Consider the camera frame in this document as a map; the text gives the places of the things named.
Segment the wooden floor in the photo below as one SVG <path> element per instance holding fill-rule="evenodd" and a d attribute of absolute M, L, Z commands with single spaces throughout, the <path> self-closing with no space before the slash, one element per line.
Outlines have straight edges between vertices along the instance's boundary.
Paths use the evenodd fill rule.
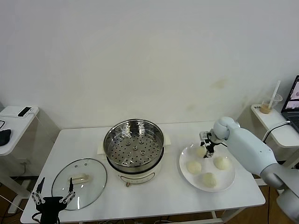
<path fill-rule="evenodd" d="M 30 184 L 30 189 L 34 187 L 35 182 Z M 276 203 L 276 198 L 278 197 L 278 193 L 275 189 L 263 186 L 260 187 L 265 199 L 266 204 L 259 207 L 247 208 L 233 219 L 229 220 L 226 224 L 267 224 L 268 223 L 268 206 L 270 205 L 269 210 L 269 224 L 292 224 L 293 222 L 281 211 Z M 15 197 L 15 193 L 8 189 L 6 186 L 2 185 L 0 187 L 0 194 L 6 197 L 9 200 L 13 200 Z M 21 208 L 25 208 L 27 200 L 23 200 L 21 203 Z M 6 211 L 8 209 L 9 203 L 5 201 L 3 198 L 0 198 L 0 224 L 17 224 L 21 223 L 21 212 L 18 211 L 17 214 L 12 215 L 7 214 Z M 216 212 L 217 217 L 219 217 L 222 212 Z M 157 220 L 168 220 L 172 222 L 183 222 L 183 221 L 192 221 L 192 220 L 200 220 L 212 218 L 211 213 L 196 213 L 196 214 L 187 214 L 187 215 L 176 215 L 176 216 L 165 216 L 165 217 L 149 217 L 149 218 L 138 218 L 136 220 L 127 219 L 125 220 L 125 224 L 134 224 L 134 221 L 143 224 L 153 224 Z M 122 220 L 113 220 L 110 221 L 113 224 L 123 224 Z"/>

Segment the white plate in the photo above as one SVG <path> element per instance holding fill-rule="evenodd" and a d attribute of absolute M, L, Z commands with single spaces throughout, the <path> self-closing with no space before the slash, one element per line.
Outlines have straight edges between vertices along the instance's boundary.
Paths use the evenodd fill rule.
<path fill-rule="evenodd" d="M 186 180 L 194 187 L 207 192 L 219 192 L 228 189 L 235 181 L 235 167 L 232 163 L 231 155 L 227 150 L 215 147 L 215 153 L 212 158 L 200 158 L 196 154 L 198 148 L 199 145 L 192 144 L 185 148 L 179 157 L 179 166 Z M 220 170 L 214 165 L 213 160 L 218 156 L 226 156 L 230 159 L 231 166 L 229 170 Z M 200 174 L 193 175 L 187 170 L 187 163 L 190 161 L 197 161 L 201 164 Z M 203 183 L 202 177 L 205 173 L 215 174 L 217 185 L 214 188 L 208 188 Z"/>

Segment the plastic cup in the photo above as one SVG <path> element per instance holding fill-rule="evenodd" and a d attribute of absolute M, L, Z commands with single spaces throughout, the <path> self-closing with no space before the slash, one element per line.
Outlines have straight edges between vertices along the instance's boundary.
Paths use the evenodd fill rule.
<path fill-rule="evenodd" d="M 270 113 L 273 109 L 273 107 L 275 107 L 280 101 L 282 101 L 282 96 L 280 96 L 279 94 L 276 94 L 274 99 L 273 99 L 273 103 L 271 105 L 271 107 L 269 108 L 269 104 L 271 102 L 271 96 L 265 96 L 264 100 L 262 102 L 262 105 L 260 107 L 260 112 L 262 113 Z"/>

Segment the robotic arm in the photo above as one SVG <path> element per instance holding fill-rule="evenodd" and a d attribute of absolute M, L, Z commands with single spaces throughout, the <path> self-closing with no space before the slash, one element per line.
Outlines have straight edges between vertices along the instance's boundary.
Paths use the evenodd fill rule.
<path fill-rule="evenodd" d="M 201 132 L 202 144 L 207 148 L 205 157 L 211 157 L 214 146 L 227 144 L 229 152 L 249 172 L 259 175 L 265 183 L 285 191 L 277 198 L 282 211 L 299 223 L 299 172 L 277 163 L 273 151 L 250 131 L 229 117 L 217 120 L 210 132 Z"/>
<path fill-rule="evenodd" d="M 32 199 L 36 204 L 36 210 L 39 211 L 32 216 L 32 219 L 40 224 L 60 224 L 58 217 L 59 212 L 66 208 L 76 194 L 73 189 L 74 185 L 72 183 L 72 178 L 70 179 L 69 194 L 65 198 L 62 196 L 42 197 L 41 192 L 44 181 L 45 178 L 43 178 L 37 185 L 36 192 L 32 192 L 31 194 Z M 35 218 L 35 216 L 39 214 L 41 214 L 41 220 Z"/>

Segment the white table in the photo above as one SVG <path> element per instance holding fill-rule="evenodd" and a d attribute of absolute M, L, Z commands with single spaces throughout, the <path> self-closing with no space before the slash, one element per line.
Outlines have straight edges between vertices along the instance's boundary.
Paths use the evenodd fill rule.
<path fill-rule="evenodd" d="M 24 132 L 27 130 L 38 112 L 38 107 L 33 107 L 32 113 L 25 118 L 0 116 L 0 120 L 5 121 L 5 125 L 0 129 L 0 131 L 11 129 L 9 142 L 4 146 L 0 146 L 0 156 L 9 155 L 13 151 L 14 147 L 16 146 Z M 16 205 L 19 205 L 22 199 L 29 198 L 30 192 L 27 191 L 26 188 L 29 185 L 30 181 L 23 181 L 23 184 L 19 185 L 17 182 L 11 179 L 4 170 L 0 170 L 0 182 L 17 194 L 17 196 L 13 200 Z M 16 210 L 17 208 L 12 205 L 9 208 L 8 213 L 15 213 Z"/>
<path fill-rule="evenodd" d="M 180 151 L 190 143 L 199 143 L 199 133 L 210 130 L 213 122 L 178 123 L 159 125 L 171 139 L 163 155 L 160 173 L 152 181 L 125 187 L 103 156 L 97 155 L 100 140 L 109 130 L 104 128 L 62 130 L 36 183 L 45 177 L 42 195 L 51 195 L 51 186 L 56 175 L 69 163 L 82 158 L 94 158 L 103 163 L 107 170 L 107 184 L 102 195 L 89 206 L 78 211 L 63 210 L 61 222 L 85 222 L 135 217 L 166 216 L 185 213 L 227 210 L 221 218 L 196 223 L 226 222 L 244 208 L 259 206 L 265 199 L 252 175 L 236 159 L 236 179 L 231 188 L 208 193 L 189 184 L 180 174 L 178 157 Z M 216 150 L 227 150 L 218 146 Z M 22 223 L 33 223 L 36 213 L 32 198 L 22 214 Z"/>
<path fill-rule="evenodd" d="M 259 108 L 261 105 L 252 105 L 251 110 L 266 128 L 270 130 L 273 127 L 277 126 L 281 122 L 286 121 L 286 119 L 273 109 L 269 114 L 261 113 Z M 280 128 L 273 130 L 271 133 L 274 141 L 282 148 L 296 148 L 299 149 L 299 134 L 298 132 L 290 125 L 285 125 Z M 299 150 L 295 151 L 286 162 L 283 163 L 286 167 L 293 167 L 299 162 Z"/>

